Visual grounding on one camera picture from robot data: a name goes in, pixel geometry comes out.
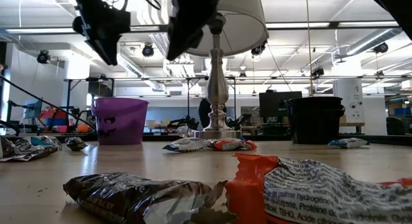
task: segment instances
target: white lamp shade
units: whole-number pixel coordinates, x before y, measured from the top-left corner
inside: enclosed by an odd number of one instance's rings
[[[218,12],[225,16],[226,24],[220,35],[220,48],[225,56],[243,53],[268,39],[261,0],[220,0]],[[186,52],[192,55],[209,56],[212,34],[203,27],[203,39],[196,49]]]

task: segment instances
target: computer screen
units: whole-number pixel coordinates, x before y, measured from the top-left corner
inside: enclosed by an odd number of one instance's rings
[[[260,93],[260,116],[263,118],[285,117],[287,116],[285,101],[301,97],[302,91]]]
[[[37,99],[29,99],[25,103],[24,118],[37,118],[41,114],[43,102]]]

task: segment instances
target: table lamp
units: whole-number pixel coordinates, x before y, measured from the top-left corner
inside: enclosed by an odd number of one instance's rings
[[[239,138],[241,132],[226,125],[223,107],[229,91],[222,70],[223,56],[251,50],[268,39],[261,0],[220,0],[215,18],[203,28],[203,39],[196,49],[187,53],[206,57],[211,55],[212,70],[207,83],[206,98],[212,112],[209,126],[194,131],[194,136],[204,139]]]

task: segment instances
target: purple trick-or-treat bucket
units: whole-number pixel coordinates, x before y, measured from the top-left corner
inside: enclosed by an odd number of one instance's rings
[[[133,145],[143,140],[147,101],[133,98],[98,98],[91,108],[96,116],[100,145]]]

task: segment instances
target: black trash can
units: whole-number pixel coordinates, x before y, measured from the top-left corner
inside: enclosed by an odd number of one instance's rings
[[[308,97],[286,101],[295,144],[327,144],[339,137],[339,119],[345,109],[339,97]]]

